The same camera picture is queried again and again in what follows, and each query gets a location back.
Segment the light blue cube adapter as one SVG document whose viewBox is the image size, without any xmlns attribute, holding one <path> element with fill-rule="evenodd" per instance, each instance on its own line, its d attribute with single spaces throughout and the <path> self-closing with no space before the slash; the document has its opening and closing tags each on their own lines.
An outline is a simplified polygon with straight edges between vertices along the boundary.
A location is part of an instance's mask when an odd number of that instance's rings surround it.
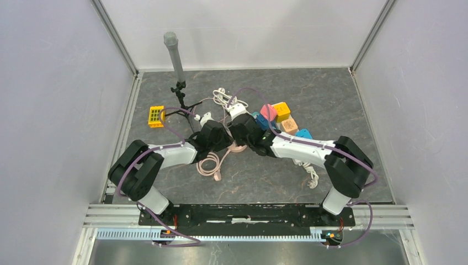
<svg viewBox="0 0 468 265">
<path fill-rule="evenodd" d="M 308 129 L 300 129 L 295 133 L 295 136 L 305 138 L 305 139 L 313 139 L 311 133 Z"/>
</svg>

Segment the teal power strip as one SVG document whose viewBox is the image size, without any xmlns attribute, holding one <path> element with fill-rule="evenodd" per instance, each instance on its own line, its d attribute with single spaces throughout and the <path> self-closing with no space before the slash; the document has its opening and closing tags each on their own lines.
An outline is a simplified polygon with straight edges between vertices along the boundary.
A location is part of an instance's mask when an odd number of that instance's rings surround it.
<svg viewBox="0 0 468 265">
<path fill-rule="evenodd" d="M 259 112 L 252 112 L 252 113 L 251 113 L 251 116 L 253 117 L 253 119 L 254 119 L 254 121 L 255 121 L 256 123 L 259 123 L 259 121 L 258 121 L 258 117 L 260 116 L 260 113 L 259 113 Z"/>
</svg>

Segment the dark blue cube adapter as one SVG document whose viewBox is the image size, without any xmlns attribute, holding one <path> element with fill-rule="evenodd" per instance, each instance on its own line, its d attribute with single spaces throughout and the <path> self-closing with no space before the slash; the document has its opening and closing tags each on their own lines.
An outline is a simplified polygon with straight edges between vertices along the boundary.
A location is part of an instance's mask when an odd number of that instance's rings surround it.
<svg viewBox="0 0 468 265">
<path fill-rule="evenodd" d="M 267 120 L 263 115 L 258 114 L 256 116 L 256 123 L 260 126 L 260 128 L 265 131 L 270 127 L 274 128 L 274 124 L 271 121 Z"/>
</svg>

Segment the pink cube adapter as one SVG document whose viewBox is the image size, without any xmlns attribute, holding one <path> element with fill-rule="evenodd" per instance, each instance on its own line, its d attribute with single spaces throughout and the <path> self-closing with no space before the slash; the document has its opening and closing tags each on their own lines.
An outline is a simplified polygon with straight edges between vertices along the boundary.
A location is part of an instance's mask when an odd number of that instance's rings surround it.
<svg viewBox="0 0 468 265">
<path fill-rule="evenodd" d="M 268 121 L 274 121 L 277 116 L 277 110 L 270 104 L 265 104 L 260 109 L 260 114 Z"/>
</svg>

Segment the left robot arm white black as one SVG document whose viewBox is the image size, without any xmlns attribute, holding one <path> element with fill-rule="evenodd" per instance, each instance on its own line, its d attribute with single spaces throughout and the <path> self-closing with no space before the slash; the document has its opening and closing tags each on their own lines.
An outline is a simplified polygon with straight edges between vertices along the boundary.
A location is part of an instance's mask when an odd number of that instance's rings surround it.
<svg viewBox="0 0 468 265">
<path fill-rule="evenodd" d="M 133 141 L 111 166 L 108 180 L 116 185 L 118 195 L 126 195 L 131 201 L 152 211 L 152 217 L 160 225 L 173 219 L 171 202 L 154 186 L 161 169 L 198 163 L 210 152 L 218 152 L 231 146 L 234 140 L 227 129 L 217 121 L 209 120 L 201 130 L 181 142 L 168 145 L 149 145 L 142 140 Z"/>
</svg>

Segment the round pink power socket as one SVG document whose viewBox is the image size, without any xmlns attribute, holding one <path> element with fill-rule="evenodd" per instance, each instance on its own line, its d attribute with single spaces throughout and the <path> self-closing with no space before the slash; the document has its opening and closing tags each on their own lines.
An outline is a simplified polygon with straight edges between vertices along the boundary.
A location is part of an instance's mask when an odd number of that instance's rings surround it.
<svg viewBox="0 0 468 265">
<path fill-rule="evenodd" d="M 244 151 L 247 148 L 246 145 L 237 145 L 235 142 L 233 142 L 229 147 L 228 150 L 233 153 L 239 153 Z"/>
</svg>

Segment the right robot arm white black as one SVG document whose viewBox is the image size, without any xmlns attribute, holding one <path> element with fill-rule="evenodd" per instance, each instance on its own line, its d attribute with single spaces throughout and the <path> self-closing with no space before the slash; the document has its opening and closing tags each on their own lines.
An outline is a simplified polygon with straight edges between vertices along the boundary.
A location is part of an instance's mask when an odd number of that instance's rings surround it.
<svg viewBox="0 0 468 265">
<path fill-rule="evenodd" d="M 290 158 L 325 169 L 332 182 L 318 211 L 325 225 L 333 225 L 341 218 L 347 204 L 369 185 L 369 175 L 376 173 L 368 156 L 346 136 L 336 141 L 319 141 L 271 128 L 263 130 L 248 113 L 233 118 L 228 129 L 238 144 L 260 156 Z"/>
</svg>

